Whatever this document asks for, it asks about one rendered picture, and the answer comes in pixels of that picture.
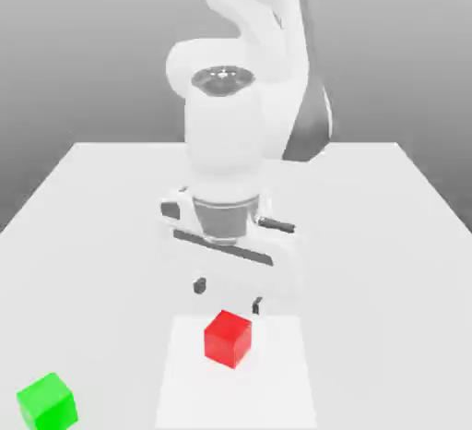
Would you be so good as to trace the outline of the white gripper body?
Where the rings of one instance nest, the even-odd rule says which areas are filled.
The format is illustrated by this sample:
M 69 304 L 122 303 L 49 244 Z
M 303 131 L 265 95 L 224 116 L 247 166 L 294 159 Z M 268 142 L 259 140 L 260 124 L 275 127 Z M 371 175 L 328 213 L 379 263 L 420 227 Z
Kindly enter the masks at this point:
M 175 225 L 166 227 L 166 252 L 181 270 L 282 297 L 298 294 L 298 235 L 293 225 L 251 225 L 234 245 L 217 245 Z

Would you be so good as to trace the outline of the small red cube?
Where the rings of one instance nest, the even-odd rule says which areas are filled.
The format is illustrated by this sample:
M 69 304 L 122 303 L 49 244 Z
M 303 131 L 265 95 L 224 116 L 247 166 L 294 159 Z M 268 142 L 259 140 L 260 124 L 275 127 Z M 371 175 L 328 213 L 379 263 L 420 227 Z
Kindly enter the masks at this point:
M 221 310 L 204 330 L 205 357 L 235 369 L 252 346 L 252 322 Z

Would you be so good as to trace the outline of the small green cube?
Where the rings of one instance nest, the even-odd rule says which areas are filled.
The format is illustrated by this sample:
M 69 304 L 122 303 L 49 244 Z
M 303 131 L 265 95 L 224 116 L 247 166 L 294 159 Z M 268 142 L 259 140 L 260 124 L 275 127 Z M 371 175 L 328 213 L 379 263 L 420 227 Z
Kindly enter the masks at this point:
M 55 372 L 20 390 L 17 403 L 28 430 L 68 430 L 78 421 L 73 392 Z

